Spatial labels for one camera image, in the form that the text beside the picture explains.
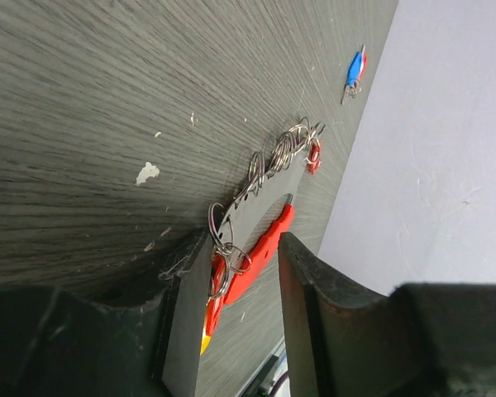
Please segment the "red handled keyring with keys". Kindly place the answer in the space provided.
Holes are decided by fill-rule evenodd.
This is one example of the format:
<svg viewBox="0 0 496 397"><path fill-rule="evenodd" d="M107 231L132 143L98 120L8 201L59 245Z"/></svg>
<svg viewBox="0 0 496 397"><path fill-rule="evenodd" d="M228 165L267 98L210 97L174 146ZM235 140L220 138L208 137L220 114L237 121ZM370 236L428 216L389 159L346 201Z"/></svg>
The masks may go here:
<svg viewBox="0 0 496 397"><path fill-rule="evenodd" d="M275 254L280 235L288 231L295 209L293 201L303 175L317 172L322 158L325 126L306 117L282 132L270 152L250 158L246 181L227 206L212 203L207 222L212 238L212 270L203 324L201 352L217 329L222 309L235 303L254 283ZM257 238L250 250L244 246L267 211L286 198L279 216Z"/></svg>

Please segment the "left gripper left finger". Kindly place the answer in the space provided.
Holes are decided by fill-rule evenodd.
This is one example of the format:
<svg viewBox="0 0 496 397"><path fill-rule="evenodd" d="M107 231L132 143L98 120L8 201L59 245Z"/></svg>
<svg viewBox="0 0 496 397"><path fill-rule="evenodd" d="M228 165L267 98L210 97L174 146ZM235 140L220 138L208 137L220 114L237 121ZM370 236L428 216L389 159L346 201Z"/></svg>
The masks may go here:
<svg viewBox="0 0 496 397"><path fill-rule="evenodd" d="M0 286L0 396L192 396L212 243L203 229L86 299Z"/></svg>

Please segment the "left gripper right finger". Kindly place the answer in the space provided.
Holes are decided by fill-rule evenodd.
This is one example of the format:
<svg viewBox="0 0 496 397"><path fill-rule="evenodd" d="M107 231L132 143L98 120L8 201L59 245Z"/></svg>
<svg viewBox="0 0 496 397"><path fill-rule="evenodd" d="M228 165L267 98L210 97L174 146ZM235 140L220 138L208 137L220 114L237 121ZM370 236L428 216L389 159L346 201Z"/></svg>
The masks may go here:
<svg viewBox="0 0 496 397"><path fill-rule="evenodd" d="M409 283L384 296L279 239L293 396L496 396L496 285Z"/></svg>

